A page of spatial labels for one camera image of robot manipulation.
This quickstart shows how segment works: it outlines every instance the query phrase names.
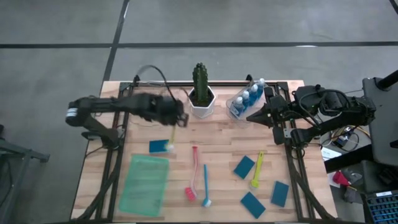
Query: hexagonal white planter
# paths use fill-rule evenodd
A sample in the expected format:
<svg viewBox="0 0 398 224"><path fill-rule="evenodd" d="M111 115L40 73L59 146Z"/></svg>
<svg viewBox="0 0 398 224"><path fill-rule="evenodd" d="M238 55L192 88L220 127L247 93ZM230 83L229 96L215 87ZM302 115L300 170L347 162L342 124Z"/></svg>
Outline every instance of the hexagonal white planter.
<svg viewBox="0 0 398 224"><path fill-rule="evenodd" d="M211 115L214 112L214 104L216 101L216 95L214 94L213 90L210 88L210 86L207 86L207 89L211 91L211 94L213 94L213 100L207 107L201 107L201 106L194 106L191 102L191 112L193 115L199 117L199 118L206 118L207 116Z"/></svg>

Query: yellow brush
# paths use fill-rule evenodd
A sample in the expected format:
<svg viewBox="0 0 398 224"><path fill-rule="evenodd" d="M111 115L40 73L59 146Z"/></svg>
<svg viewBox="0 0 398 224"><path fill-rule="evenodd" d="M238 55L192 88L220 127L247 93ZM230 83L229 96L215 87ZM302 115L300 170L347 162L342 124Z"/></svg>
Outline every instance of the yellow brush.
<svg viewBox="0 0 398 224"><path fill-rule="evenodd" d="M174 136L175 136L175 125L173 126L172 135L166 147L166 149L169 151L174 149Z"/></svg>
<svg viewBox="0 0 398 224"><path fill-rule="evenodd" d="M255 187L255 188L259 187L259 176L260 176L260 170L261 170L261 164L262 164L263 157L264 157L264 153L261 151L259 153L259 157L257 158L256 171L254 173L254 178L251 181L251 186Z"/></svg>

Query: sponge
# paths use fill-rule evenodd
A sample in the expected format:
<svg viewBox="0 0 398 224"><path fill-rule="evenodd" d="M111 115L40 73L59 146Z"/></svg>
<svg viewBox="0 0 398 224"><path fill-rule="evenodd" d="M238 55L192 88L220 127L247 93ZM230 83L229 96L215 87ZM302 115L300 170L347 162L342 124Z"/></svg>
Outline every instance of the sponge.
<svg viewBox="0 0 398 224"><path fill-rule="evenodd" d="M244 179L253 166L254 161L247 156L244 156L241 162L239 162L239 164L236 166L234 173Z"/></svg>
<svg viewBox="0 0 398 224"><path fill-rule="evenodd" d="M254 218L259 218L260 215L266 210L266 208L250 192L242 198L241 203L249 210Z"/></svg>
<svg viewBox="0 0 398 224"><path fill-rule="evenodd" d="M275 187L274 192L272 193L271 203L281 207L285 207L288 191L288 185L279 181L275 181Z"/></svg>
<svg viewBox="0 0 398 224"><path fill-rule="evenodd" d="M149 153L168 152L167 145L169 140L155 140L149 142Z"/></svg>

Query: toothbrush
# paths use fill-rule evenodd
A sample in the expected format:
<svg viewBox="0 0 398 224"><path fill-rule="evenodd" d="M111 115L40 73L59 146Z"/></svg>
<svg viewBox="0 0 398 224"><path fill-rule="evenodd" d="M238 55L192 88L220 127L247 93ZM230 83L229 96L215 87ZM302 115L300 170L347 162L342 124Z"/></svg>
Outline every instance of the toothbrush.
<svg viewBox="0 0 398 224"><path fill-rule="evenodd" d="M203 207L210 207L211 205L211 200L209 199L209 187L208 187L208 177L207 177L207 165L203 165L204 171L205 171L205 191L206 191L206 197L203 200L202 206Z"/></svg>
<svg viewBox="0 0 398 224"><path fill-rule="evenodd" d="M169 143L166 146L166 149L168 151L171 151L174 149L174 136L175 136L175 125L173 126L172 135L170 137Z"/></svg>
<svg viewBox="0 0 398 224"><path fill-rule="evenodd" d="M264 153L261 151L259 153L259 157L257 158L256 171L254 173L254 178L251 181L251 187L254 187L254 188L259 187L259 176L260 176L260 170L261 170L261 164L262 164L263 157L264 157Z"/></svg>
<svg viewBox="0 0 398 224"><path fill-rule="evenodd" d="M185 195L187 195L188 200L191 202L196 200L196 198L198 197L197 191L195 189L195 178L197 176L197 171L198 171L198 147L193 146L192 149L193 149L193 161L195 166L195 172L193 177L191 178L190 186L185 188Z"/></svg>

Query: clear plastic container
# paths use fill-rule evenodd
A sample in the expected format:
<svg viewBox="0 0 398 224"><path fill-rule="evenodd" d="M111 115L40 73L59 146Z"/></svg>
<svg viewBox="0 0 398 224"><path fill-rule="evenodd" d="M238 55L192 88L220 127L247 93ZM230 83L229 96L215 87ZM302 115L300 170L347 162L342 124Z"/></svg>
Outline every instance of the clear plastic container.
<svg viewBox="0 0 398 224"><path fill-rule="evenodd" d="M251 122L246 121L246 118L253 113L257 112L259 109L261 109L264 106L264 103L266 102L266 98L264 94L261 95L257 99L257 101L252 105L249 106L247 109L245 109L240 116L236 116L231 112L231 107L233 106L233 102L237 99L237 97L242 96L244 91L249 91L250 87L252 87L254 84L257 84L258 81L250 83L248 86L244 87L241 91L239 91L236 95L234 95L232 98L228 99L226 101L226 107L227 107L227 114L228 116L235 121L235 123L241 127L241 128L247 128Z"/></svg>

